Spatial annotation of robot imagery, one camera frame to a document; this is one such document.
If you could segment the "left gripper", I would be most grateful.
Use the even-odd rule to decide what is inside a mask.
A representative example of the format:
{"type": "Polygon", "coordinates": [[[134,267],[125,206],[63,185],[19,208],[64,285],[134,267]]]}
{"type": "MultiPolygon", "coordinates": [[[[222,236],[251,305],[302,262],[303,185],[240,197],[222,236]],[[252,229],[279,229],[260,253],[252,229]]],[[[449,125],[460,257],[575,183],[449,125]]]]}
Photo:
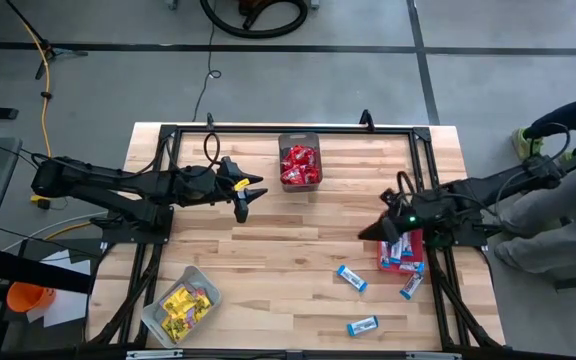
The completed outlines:
{"type": "Polygon", "coordinates": [[[221,159],[216,172],[216,194],[221,201],[244,200],[246,203],[251,203],[265,195],[268,190],[245,188],[248,181],[250,184],[256,184],[263,180],[262,176],[242,172],[230,157],[225,156],[221,159]]]}

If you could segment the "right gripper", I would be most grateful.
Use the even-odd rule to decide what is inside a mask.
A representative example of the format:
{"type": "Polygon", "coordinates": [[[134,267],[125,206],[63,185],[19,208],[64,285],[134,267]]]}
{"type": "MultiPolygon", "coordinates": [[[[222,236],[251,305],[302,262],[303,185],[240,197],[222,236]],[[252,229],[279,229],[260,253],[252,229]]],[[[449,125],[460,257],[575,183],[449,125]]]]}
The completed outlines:
{"type": "Polygon", "coordinates": [[[420,229],[422,223],[403,192],[386,189],[380,199],[388,209],[379,218],[361,230],[358,237],[366,241],[386,241],[386,234],[404,234],[420,229]]]}

